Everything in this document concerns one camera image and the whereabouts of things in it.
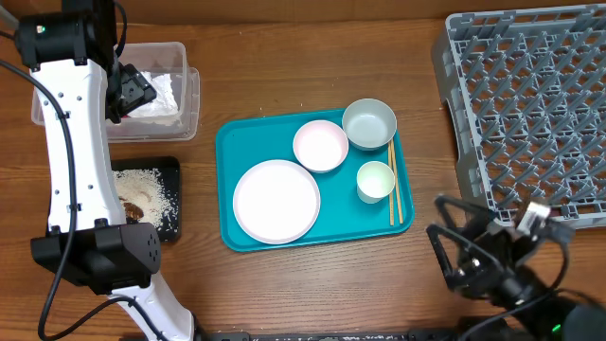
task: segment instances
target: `wood grain surface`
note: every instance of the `wood grain surface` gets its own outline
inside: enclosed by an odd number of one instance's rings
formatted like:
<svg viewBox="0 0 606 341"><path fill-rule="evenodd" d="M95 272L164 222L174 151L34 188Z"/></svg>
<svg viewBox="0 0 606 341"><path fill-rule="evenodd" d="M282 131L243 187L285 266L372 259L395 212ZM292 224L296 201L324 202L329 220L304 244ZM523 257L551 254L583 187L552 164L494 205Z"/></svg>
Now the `wood grain surface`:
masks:
<svg viewBox="0 0 606 341"><path fill-rule="evenodd" d="M114 159L174 155L183 169L183 236L163 245L162 273L211 331L402 331L453 326L462 315L497 312L446 289L424 228L434 197L458 195L452 124L441 107L430 47L442 20L133 27L129 41L183 42L202 78L202 112L189 142L111 145ZM0 59L19 63L6 40ZM50 191L44 129L30 120L32 87L0 69L0 339L34 340L52 274L29 240L45 231ZM215 134L230 120L346 107L376 98L396 111L416 207L402 235L238 254L219 230ZM564 286L606 299L606 231L579 231ZM532 261L551 281L561 265L547 245ZM103 297L63 283L49 332L66 328ZM111 307L71 340L138 333Z"/></svg>
<svg viewBox="0 0 606 341"><path fill-rule="evenodd" d="M599 0L121 0L129 23L199 25L446 18L451 13L584 5ZM61 9L60 0L4 0L17 18Z"/></svg>

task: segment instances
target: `pink bowl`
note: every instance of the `pink bowl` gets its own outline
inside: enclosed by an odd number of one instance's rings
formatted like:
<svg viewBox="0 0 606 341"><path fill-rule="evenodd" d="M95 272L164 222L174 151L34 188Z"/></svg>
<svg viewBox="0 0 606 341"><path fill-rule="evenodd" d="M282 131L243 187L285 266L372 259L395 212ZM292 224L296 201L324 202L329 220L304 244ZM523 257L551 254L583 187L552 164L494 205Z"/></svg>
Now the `pink bowl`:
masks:
<svg viewBox="0 0 606 341"><path fill-rule="evenodd" d="M309 171L334 170L348 156L349 142L338 125L319 119L304 124L294 135L294 156Z"/></svg>

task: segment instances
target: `clear plastic bin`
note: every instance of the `clear plastic bin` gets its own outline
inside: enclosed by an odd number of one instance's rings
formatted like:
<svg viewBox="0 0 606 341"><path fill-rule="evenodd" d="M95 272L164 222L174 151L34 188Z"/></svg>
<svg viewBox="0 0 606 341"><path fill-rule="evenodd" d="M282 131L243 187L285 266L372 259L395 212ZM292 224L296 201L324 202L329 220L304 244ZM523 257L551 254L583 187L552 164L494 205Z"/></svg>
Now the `clear plastic bin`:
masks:
<svg viewBox="0 0 606 341"><path fill-rule="evenodd" d="M109 142L187 141L196 135L200 115L200 76L187 65L186 48L181 43L126 44L120 56L138 71L152 77L170 74L172 94L179 112L161 117L124 117L120 124L106 120ZM34 91L31 120L45 125L42 107Z"/></svg>

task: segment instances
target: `chopsticks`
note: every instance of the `chopsticks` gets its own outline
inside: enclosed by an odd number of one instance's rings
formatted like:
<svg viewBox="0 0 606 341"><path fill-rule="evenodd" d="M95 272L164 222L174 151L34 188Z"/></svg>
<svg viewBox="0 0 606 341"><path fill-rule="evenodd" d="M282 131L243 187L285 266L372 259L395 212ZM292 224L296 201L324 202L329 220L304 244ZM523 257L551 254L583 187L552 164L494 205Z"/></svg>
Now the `chopsticks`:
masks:
<svg viewBox="0 0 606 341"><path fill-rule="evenodd" d="M389 141L389 145L387 147L387 158L389 159L387 164L389 168L394 172L394 177L396 178L396 202L398 205L398 219L400 224L404 224L404 217L401 214L401 200L400 200L400 181L398 181L398 162L396 161L396 146L394 145L394 140ZM393 191L389 193L389 223L394 225L394 199L393 199Z"/></svg>

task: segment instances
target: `brown food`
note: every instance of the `brown food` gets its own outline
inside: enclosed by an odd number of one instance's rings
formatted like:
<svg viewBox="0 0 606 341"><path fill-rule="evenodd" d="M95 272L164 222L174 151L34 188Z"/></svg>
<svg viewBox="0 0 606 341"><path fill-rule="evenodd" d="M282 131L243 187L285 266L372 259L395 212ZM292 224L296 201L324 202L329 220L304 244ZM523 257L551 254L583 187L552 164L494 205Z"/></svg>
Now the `brown food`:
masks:
<svg viewBox="0 0 606 341"><path fill-rule="evenodd" d="M139 206L125 202L123 202L122 205L124 206L124 211L126 212L127 217L135 220L143 218L143 210L139 208Z"/></svg>

